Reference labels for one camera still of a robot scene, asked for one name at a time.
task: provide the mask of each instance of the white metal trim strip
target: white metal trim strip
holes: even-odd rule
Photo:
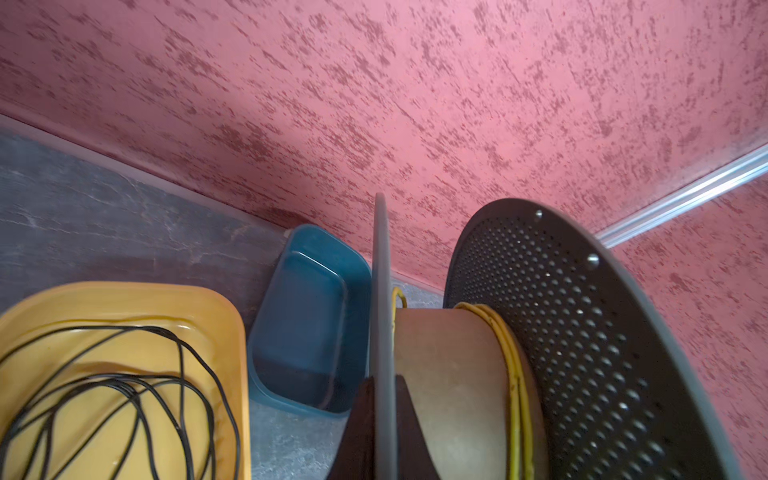
[[[765,173],[768,173],[768,144],[610,225],[595,236],[607,248],[613,248]]]

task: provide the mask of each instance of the yellow cable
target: yellow cable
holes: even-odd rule
[[[397,298],[400,297],[402,301],[402,308],[408,308],[408,300],[406,295],[402,292],[399,286],[392,289],[392,335],[395,335],[395,315],[397,314]]]
[[[488,305],[460,302],[454,308],[468,310],[482,318],[491,327],[502,348],[509,382],[509,478],[510,480],[520,479],[520,435],[522,433],[524,479],[533,480],[531,408],[528,402],[528,390],[525,388],[520,352],[515,346],[512,334],[504,320]]]

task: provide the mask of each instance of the plastic tub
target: plastic tub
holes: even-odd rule
[[[47,331],[92,324],[162,326],[189,343],[221,381],[240,431],[238,478],[250,478],[245,329],[240,314],[229,300],[213,290],[197,286],[122,282],[83,282],[59,286],[23,300],[0,317],[0,357],[13,346]],[[0,368],[0,429],[5,431],[11,420],[10,415],[61,366],[64,359],[71,358],[104,336],[104,333],[84,330],[59,333],[29,346],[3,364]],[[219,391],[191,355],[185,354],[185,359],[185,377],[200,388],[214,405],[217,476],[232,478],[236,447]],[[178,351],[173,343],[148,333],[123,335],[104,344],[103,348],[82,356],[64,372],[57,384],[82,376],[85,372],[115,371],[177,373]],[[98,420],[125,400],[110,389],[103,390],[70,402],[65,415],[57,417],[55,453],[50,464],[54,472]],[[176,412],[178,388],[160,387],[158,391],[171,410]],[[207,451],[208,427],[202,405],[195,402],[192,395],[188,397],[184,417],[195,471],[200,472]],[[142,404],[151,422],[154,459],[159,476],[178,477],[179,472],[184,471],[184,455],[177,433],[170,422],[162,419],[159,403],[144,399]],[[133,409],[123,409],[116,415],[83,449],[61,478],[108,478],[126,446],[133,415]],[[2,466],[10,478],[14,478],[14,472],[23,468],[32,439],[33,435],[19,437],[12,445],[8,465]],[[147,465],[147,443],[144,434],[140,433],[120,476],[150,478]],[[210,470],[206,474],[206,478],[209,477]]]
[[[288,239],[248,337],[253,400],[284,411],[349,413],[367,375],[371,270],[313,225]]]

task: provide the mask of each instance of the blue plastic container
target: blue plastic container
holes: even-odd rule
[[[288,412],[349,414],[367,375],[371,270],[314,225],[288,239],[248,336],[250,397]]]

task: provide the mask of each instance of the gray marble floor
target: gray marble floor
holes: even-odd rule
[[[249,326],[284,234],[0,131],[0,312],[63,283],[179,283],[223,294]],[[395,285],[411,307],[442,306]],[[253,477],[325,478],[344,425],[251,402]]]

